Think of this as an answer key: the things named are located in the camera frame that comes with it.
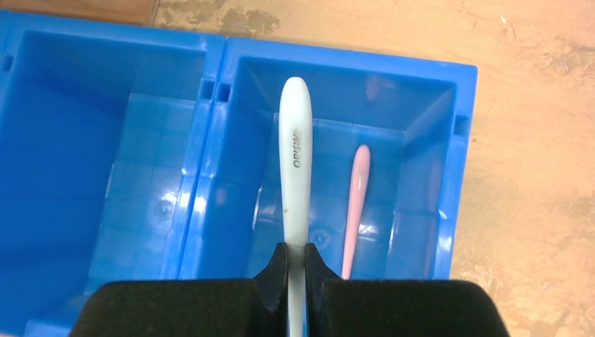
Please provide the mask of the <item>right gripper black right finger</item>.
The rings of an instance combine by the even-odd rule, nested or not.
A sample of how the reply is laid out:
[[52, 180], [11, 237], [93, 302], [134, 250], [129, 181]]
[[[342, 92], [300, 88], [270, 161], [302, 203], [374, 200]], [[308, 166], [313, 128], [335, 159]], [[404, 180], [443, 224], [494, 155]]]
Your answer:
[[343, 280], [305, 248], [309, 336], [508, 336], [491, 297], [462, 280]]

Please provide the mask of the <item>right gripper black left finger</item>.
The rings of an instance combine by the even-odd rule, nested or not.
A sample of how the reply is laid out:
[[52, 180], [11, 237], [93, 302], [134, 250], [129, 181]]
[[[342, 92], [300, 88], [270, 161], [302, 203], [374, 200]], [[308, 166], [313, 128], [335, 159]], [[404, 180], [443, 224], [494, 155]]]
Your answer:
[[251, 279], [111, 282], [83, 306], [71, 336], [285, 336], [288, 246]]

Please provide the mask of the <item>pink toothbrush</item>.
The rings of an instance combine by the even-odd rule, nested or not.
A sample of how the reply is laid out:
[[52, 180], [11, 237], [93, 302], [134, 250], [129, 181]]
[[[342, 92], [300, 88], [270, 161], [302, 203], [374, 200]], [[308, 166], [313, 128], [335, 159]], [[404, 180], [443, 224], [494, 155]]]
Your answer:
[[363, 213], [363, 205], [366, 198], [369, 173], [370, 149], [367, 145], [360, 145], [354, 156], [352, 176], [349, 186], [347, 224], [341, 273], [341, 277], [343, 279], [349, 279], [352, 272], [357, 236], [359, 233], [359, 226]]

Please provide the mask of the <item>light blue toothbrush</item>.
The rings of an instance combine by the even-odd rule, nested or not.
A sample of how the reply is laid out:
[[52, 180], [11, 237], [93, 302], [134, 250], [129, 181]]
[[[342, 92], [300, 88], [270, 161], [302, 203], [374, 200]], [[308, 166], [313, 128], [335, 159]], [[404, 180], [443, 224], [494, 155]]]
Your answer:
[[279, 105], [283, 237], [288, 247], [288, 335], [304, 334], [305, 247], [312, 179], [312, 105], [300, 77], [289, 78]]

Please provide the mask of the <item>blue plastic divided bin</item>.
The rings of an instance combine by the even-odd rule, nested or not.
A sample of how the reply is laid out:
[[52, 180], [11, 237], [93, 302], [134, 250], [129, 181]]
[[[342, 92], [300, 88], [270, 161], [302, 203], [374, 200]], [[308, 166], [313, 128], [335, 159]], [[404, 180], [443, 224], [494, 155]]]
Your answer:
[[478, 70], [335, 48], [1, 12], [1, 332], [66, 336], [107, 282], [254, 277], [283, 240], [278, 118], [313, 114], [308, 240], [351, 276], [446, 279]]

